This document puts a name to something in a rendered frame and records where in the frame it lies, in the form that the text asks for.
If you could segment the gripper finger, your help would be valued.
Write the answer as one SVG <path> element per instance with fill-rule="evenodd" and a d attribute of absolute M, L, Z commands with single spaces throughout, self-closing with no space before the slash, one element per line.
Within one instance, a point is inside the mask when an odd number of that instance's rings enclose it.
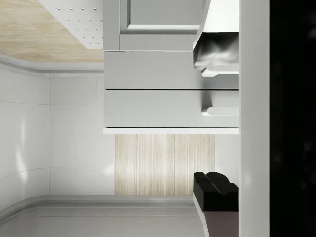
<path fill-rule="evenodd" d="M 193 67 L 239 70 L 239 0 L 203 0 L 202 22 L 193 43 Z"/>
<path fill-rule="evenodd" d="M 194 173 L 193 202 L 205 237 L 239 237 L 239 188 L 225 175 Z"/>

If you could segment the white cabinet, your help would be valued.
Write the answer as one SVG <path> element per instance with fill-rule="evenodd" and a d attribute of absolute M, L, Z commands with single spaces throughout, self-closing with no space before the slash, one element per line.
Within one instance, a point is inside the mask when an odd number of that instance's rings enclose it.
<path fill-rule="evenodd" d="M 238 134 L 238 71 L 193 67 L 203 0 L 103 0 L 105 134 Z"/>

